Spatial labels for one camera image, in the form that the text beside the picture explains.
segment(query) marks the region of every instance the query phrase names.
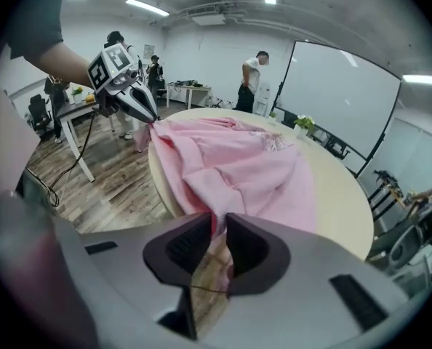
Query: potted plant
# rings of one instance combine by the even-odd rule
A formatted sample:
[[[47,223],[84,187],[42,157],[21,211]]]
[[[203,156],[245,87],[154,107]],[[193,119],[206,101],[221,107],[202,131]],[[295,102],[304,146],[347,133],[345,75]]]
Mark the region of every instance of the potted plant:
[[[82,89],[82,87],[77,87],[72,89],[72,98],[74,100],[75,103],[80,103],[82,102],[82,92],[84,90]]]
[[[274,111],[271,111],[271,113],[269,114],[268,123],[269,124],[275,124],[276,123],[276,113]]]
[[[295,137],[301,138],[306,136],[308,133],[313,133],[315,122],[311,116],[300,115],[296,121],[294,121],[294,135]]]

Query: whiteboard frame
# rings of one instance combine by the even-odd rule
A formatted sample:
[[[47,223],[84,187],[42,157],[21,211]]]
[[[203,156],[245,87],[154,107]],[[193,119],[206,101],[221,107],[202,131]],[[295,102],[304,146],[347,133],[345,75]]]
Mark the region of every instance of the whiteboard frame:
[[[287,79],[287,74],[289,73],[290,64],[292,63],[292,58],[294,57],[295,45],[296,45],[296,43],[298,43],[298,42],[301,42],[301,43],[308,43],[308,44],[312,44],[312,45],[321,45],[322,47],[328,47],[328,48],[332,48],[332,49],[336,49],[336,50],[342,50],[342,51],[344,51],[344,52],[350,53],[351,55],[354,55],[354,56],[356,56],[356,57],[358,57],[358,58],[361,58],[362,60],[365,60],[365,61],[371,63],[372,65],[377,66],[377,67],[380,68],[381,70],[384,70],[385,72],[391,74],[394,78],[396,78],[396,79],[399,80],[399,88],[397,89],[396,99],[395,99],[394,102],[393,102],[393,106],[392,106],[391,112],[389,113],[388,120],[386,121],[385,126],[384,126],[384,129],[383,129],[383,131],[381,132],[379,139],[377,140],[377,142],[376,142],[374,148],[373,148],[373,149],[371,150],[371,152],[369,153],[368,157],[365,158],[365,157],[364,157],[363,155],[361,155],[361,154],[360,154],[360,153],[359,153],[355,148],[353,148],[352,146],[350,146],[350,145],[349,145],[346,141],[344,141],[342,138],[339,138],[339,137],[337,137],[336,135],[334,135],[334,134],[332,134],[332,133],[326,131],[323,127],[317,126],[319,129],[324,130],[326,133],[329,133],[330,135],[332,135],[332,136],[338,138],[339,140],[342,140],[345,144],[347,144],[347,146],[348,146],[350,149],[352,149],[355,153],[359,154],[360,157],[362,157],[363,159],[365,159],[365,162],[364,162],[363,166],[362,166],[362,167],[360,168],[360,170],[356,173],[356,177],[358,177],[358,176],[359,176],[359,175],[364,171],[364,169],[366,168],[366,166],[368,165],[368,163],[373,159],[373,157],[374,157],[374,155],[375,155],[375,153],[376,153],[376,150],[380,147],[381,143],[383,143],[383,141],[384,141],[384,138],[385,138],[385,130],[388,128],[388,125],[389,125],[389,123],[391,122],[392,114],[393,114],[393,112],[394,112],[395,109],[396,109],[397,100],[399,99],[400,89],[401,89],[401,85],[402,85],[402,79],[400,79],[400,78],[399,78],[395,73],[391,72],[391,71],[388,70],[387,68],[384,68],[383,66],[378,65],[377,63],[374,63],[374,62],[368,60],[367,58],[362,57],[361,55],[356,55],[355,53],[349,52],[349,51],[344,50],[344,49],[341,49],[341,48],[333,47],[333,46],[331,46],[331,45],[326,45],[326,44],[321,44],[321,43],[313,43],[313,42],[311,42],[311,41],[304,41],[304,40],[295,40],[295,41],[294,41],[294,45],[293,45],[293,47],[292,47],[292,53],[290,54],[290,57],[289,57],[289,59],[288,59],[289,63],[287,64],[287,69],[286,69],[286,73],[285,73],[285,75],[284,75],[284,80],[283,80],[283,81],[280,83],[280,85],[279,85],[278,91],[277,91],[277,93],[276,93],[276,98],[274,98],[273,107],[271,108],[271,111],[270,111],[270,112],[273,112],[274,108],[278,108],[279,110],[285,111],[285,112],[287,112],[287,113],[292,113],[291,111],[286,111],[286,110],[284,110],[283,108],[277,107],[277,100],[278,100],[278,98],[279,98],[279,95],[281,95],[281,93],[282,93],[282,89],[284,88],[284,84],[285,84],[285,81],[286,81],[286,79]]]

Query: white table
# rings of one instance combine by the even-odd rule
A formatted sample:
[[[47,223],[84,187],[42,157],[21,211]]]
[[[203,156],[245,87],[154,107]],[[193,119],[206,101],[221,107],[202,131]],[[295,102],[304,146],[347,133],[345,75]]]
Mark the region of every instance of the white table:
[[[294,142],[310,164],[316,194],[316,233],[332,239],[364,260],[371,248],[374,225],[367,197],[352,174],[329,151],[310,139],[298,140],[293,129],[251,113],[222,108],[194,108],[168,117],[189,120],[227,116],[272,132]],[[148,162],[156,189],[165,207],[174,217],[183,215],[164,176],[156,150],[151,143]]]
[[[167,84],[166,85],[166,89],[167,89],[167,93],[166,93],[166,107],[169,108],[169,93],[170,93],[170,89],[173,89],[174,87],[178,87],[180,89],[184,89],[185,90],[185,99],[187,100],[187,91],[188,91],[188,110],[191,109],[192,106],[192,96],[193,96],[193,91],[201,91],[201,92],[211,92],[211,87],[192,87],[190,85],[181,85],[181,86],[176,86],[175,84]]]
[[[63,128],[65,138],[68,141],[69,147],[71,148],[76,159],[80,155],[78,149],[79,139],[77,138],[76,130],[72,125],[72,119],[78,118],[79,116],[85,115],[86,113],[91,113],[93,111],[92,108],[95,105],[97,105],[96,101],[87,103],[85,100],[83,100],[81,103],[74,103],[73,105],[66,103],[56,114],[56,117],[60,121],[61,127]],[[111,123],[111,131],[113,131],[114,126],[111,116],[109,117],[109,122]],[[137,119],[132,118],[132,125],[134,130],[138,130],[139,124]],[[79,159],[79,165],[87,175],[90,182],[95,181],[95,178],[88,169],[84,158]]]

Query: green plant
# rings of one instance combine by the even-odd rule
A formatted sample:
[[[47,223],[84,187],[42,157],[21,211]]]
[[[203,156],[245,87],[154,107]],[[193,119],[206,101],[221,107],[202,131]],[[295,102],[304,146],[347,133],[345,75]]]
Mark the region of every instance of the green plant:
[[[296,121],[294,121],[295,125],[298,125],[300,128],[307,129],[310,133],[313,133],[315,128],[315,122],[311,118],[311,116],[301,115],[298,117]]]
[[[72,89],[72,95],[80,95],[84,90],[82,89],[82,87],[77,87],[75,89]]]

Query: poster on wall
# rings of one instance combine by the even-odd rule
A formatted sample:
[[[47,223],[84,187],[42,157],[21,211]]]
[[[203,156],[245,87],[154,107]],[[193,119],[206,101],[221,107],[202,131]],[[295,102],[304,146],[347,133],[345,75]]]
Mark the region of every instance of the poster on wall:
[[[155,54],[155,46],[145,44],[145,47],[143,48],[143,58],[145,60],[150,60],[151,56],[154,54]]]

